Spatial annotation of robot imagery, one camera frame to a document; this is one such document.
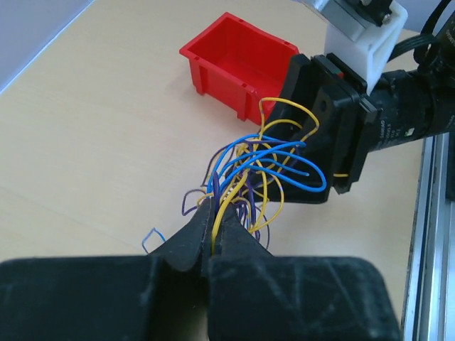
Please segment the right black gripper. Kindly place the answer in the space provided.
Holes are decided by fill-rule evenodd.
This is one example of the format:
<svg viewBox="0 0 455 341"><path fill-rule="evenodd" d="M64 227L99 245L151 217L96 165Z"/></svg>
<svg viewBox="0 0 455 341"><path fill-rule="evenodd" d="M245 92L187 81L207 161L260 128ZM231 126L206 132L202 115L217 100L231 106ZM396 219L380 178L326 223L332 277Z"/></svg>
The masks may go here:
<svg viewBox="0 0 455 341"><path fill-rule="evenodd" d="M338 194L348 192L358 181L368 153L368 139L378 109L366 95L366 81L352 67L333 53L312 58L298 54L291 58L284 82L284 99L263 97L259 101L261 129L259 136L271 126L287 123L284 140L306 142L305 147L284 151L286 158L278 162L277 172L297 172L297 152L315 163L326 177L323 191L309 195L280 199L287 202L321 204L328 200L331 189ZM265 124L264 102L284 105L286 119L273 119ZM265 189L274 180L260 183L242 196L263 197Z"/></svg>

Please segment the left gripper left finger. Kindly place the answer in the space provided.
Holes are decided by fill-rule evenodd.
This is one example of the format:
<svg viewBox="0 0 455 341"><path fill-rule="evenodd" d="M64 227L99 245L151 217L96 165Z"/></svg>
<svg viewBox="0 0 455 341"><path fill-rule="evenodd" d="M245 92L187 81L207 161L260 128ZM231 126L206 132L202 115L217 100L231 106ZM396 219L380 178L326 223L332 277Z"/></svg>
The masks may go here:
<svg viewBox="0 0 455 341"><path fill-rule="evenodd" d="M1 339L148 340L162 266L193 267L214 206L204 200L153 254L3 261Z"/></svg>

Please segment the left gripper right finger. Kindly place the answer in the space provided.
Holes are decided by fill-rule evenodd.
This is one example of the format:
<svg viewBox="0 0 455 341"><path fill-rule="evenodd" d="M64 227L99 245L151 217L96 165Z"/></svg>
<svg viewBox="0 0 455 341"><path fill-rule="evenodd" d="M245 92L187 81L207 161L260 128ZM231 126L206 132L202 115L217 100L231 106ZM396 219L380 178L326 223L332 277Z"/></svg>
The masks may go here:
<svg viewBox="0 0 455 341"><path fill-rule="evenodd" d="M351 256L274 256L222 219L208 261L211 340L400 340L380 272Z"/></svg>

